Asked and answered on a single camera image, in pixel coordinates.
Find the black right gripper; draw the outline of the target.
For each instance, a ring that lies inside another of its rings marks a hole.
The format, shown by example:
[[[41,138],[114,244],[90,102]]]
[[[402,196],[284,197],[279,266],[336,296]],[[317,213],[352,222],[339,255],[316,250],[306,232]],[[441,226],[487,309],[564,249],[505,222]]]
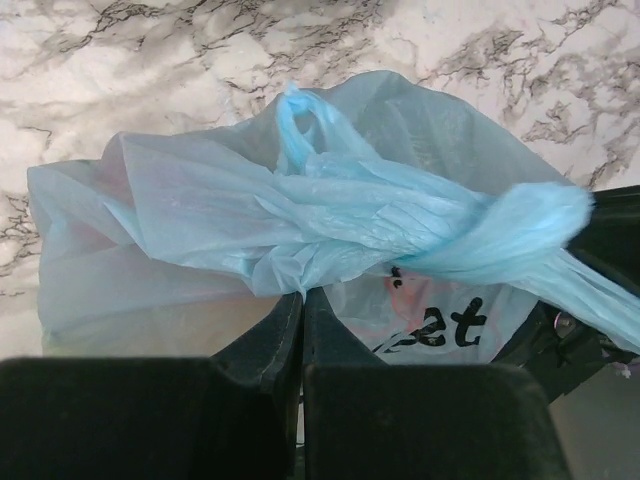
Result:
[[[625,379],[639,373],[639,189],[594,198],[590,223],[569,244],[569,300],[538,303],[514,336],[515,364],[550,401],[607,367]]]

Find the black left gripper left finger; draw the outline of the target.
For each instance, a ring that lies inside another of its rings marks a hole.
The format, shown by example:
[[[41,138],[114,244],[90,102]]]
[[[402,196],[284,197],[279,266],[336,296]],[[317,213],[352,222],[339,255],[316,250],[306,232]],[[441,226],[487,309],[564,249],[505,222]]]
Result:
[[[299,295],[284,296],[210,357],[4,361],[2,477],[288,477],[302,313]]]

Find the light blue plastic bag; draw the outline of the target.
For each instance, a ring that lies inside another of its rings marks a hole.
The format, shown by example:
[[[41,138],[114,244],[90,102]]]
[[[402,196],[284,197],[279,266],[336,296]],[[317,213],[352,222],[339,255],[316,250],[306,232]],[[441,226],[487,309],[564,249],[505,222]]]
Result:
[[[322,288],[390,363],[495,359],[574,285],[595,198],[471,105],[387,71],[229,127],[28,171],[44,349],[203,356]]]

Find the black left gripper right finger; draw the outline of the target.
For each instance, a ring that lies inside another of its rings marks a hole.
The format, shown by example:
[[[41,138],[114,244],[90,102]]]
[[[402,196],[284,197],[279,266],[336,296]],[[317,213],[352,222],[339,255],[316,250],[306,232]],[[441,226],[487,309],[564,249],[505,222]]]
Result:
[[[389,365],[335,316],[304,306],[309,479],[567,479],[542,389],[523,369]]]

